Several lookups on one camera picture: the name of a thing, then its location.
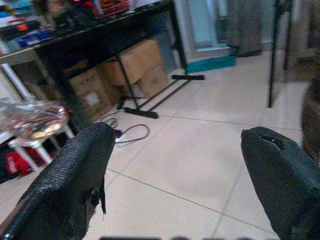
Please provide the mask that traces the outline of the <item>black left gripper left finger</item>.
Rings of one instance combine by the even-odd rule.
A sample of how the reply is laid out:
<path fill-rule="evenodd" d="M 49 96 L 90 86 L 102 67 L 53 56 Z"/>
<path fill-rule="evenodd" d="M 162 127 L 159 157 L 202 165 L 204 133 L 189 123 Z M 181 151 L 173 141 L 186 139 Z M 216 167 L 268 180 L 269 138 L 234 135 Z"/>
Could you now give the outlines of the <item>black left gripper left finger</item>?
<path fill-rule="evenodd" d="M 116 141 L 104 122 L 86 126 L 40 172 L 0 226 L 3 240 L 81 240 L 98 205 Z"/>

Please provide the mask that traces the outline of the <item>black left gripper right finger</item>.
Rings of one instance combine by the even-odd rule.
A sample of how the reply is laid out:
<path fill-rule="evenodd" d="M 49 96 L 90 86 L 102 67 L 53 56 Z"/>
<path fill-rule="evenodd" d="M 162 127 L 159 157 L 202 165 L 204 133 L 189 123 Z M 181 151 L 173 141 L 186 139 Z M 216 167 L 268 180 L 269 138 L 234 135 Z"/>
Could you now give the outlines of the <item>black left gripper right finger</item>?
<path fill-rule="evenodd" d="M 320 168 L 290 138 L 265 127 L 241 132 L 255 193 L 282 240 L 320 238 Z"/>

